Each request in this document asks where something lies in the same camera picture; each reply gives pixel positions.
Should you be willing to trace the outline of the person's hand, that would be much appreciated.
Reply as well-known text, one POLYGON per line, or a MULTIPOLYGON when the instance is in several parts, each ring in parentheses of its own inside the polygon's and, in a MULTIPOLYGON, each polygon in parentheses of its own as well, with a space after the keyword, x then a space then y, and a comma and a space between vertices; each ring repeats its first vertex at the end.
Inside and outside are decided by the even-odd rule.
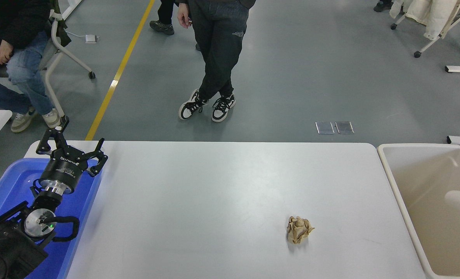
POLYGON ((191 19, 189 17, 189 7, 186 3, 179 4, 177 19, 179 25, 185 29, 188 29, 192 25, 191 19))

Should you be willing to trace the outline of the seated person's hand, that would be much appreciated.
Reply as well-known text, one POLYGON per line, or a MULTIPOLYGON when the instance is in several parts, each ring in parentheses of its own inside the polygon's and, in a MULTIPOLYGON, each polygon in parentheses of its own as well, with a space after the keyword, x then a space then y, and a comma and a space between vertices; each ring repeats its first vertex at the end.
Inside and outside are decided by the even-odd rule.
POLYGON ((14 46, 9 42, 2 40, 0 44, 0 65, 7 64, 12 58, 14 46))

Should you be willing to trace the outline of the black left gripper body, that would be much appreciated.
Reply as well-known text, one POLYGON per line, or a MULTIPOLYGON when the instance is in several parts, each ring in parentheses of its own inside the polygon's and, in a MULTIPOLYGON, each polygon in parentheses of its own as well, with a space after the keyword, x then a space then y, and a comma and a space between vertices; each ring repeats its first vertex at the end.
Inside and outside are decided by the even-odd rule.
POLYGON ((40 185, 44 188, 58 190, 74 190, 78 185, 83 171, 87 168, 85 153, 72 149, 57 149, 50 153, 50 160, 40 177, 40 185))

